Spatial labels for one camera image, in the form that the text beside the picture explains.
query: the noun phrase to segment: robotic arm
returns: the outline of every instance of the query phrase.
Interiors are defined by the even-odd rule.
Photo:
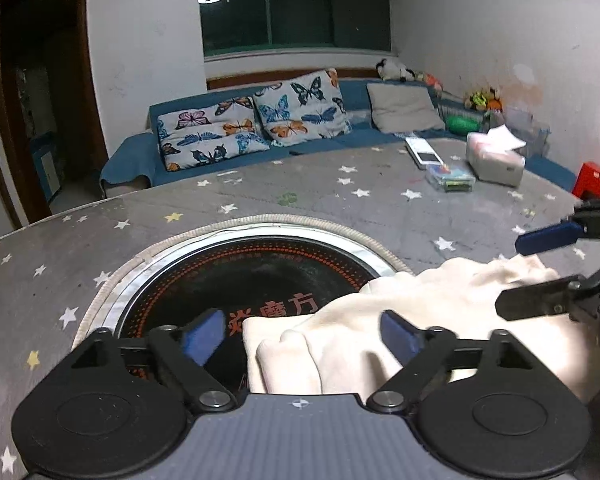
[[[574,213],[559,224],[521,235],[516,250],[527,256],[574,244],[579,238],[600,239],[600,200],[574,207]],[[574,274],[505,290],[495,305],[498,315],[508,321],[568,314],[590,326],[600,346],[600,270],[588,278]]]

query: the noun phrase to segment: doorway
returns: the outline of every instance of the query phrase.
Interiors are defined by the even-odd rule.
[[[85,0],[0,0],[0,135],[29,222],[102,198]]]

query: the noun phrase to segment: panda plush toy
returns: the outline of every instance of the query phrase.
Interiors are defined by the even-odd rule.
[[[383,59],[376,65],[376,70],[378,70],[378,75],[382,78],[382,81],[400,80],[404,83],[415,79],[413,70],[409,70],[404,63],[397,59]]]

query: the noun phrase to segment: window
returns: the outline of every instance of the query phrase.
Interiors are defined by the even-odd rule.
[[[206,56],[323,46],[389,51],[389,0],[206,0]]]

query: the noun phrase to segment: blue sofa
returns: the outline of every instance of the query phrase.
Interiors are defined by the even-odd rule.
[[[370,112],[371,102],[366,85],[368,83],[379,82],[381,82],[379,79],[341,79],[340,91],[342,92],[342,99],[347,111],[359,112],[360,110],[366,110]],[[423,86],[422,83],[418,82],[386,82],[385,84]],[[219,90],[152,105],[149,108],[151,131],[128,137],[123,141],[100,174],[103,189],[137,181],[139,177],[144,177],[148,181],[148,185],[153,187],[183,178],[197,177],[209,173],[220,173],[242,166],[279,160],[289,156],[402,142],[402,139],[397,136],[383,134],[375,129],[369,119],[368,121],[353,124],[353,131],[350,134],[333,139],[311,140],[282,148],[272,147],[266,152],[248,153],[247,155],[237,156],[208,166],[199,166],[173,172],[166,171],[158,148],[156,123],[159,116],[178,110],[205,108],[233,97],[253,95],[254,92],[261,88],[264,88],[264,86]],[[435,97],[432,96],[432,100],[435,104]],[[426,139],[448,137],[464,140],[462,137],[442,130],[419,132],[418,135]],[[576,176],[571,171],[551,162],[547,158],[530,158],[527,161],[526,167],[528,170],[537,173],[563,189],[568,191],[573,189]]]

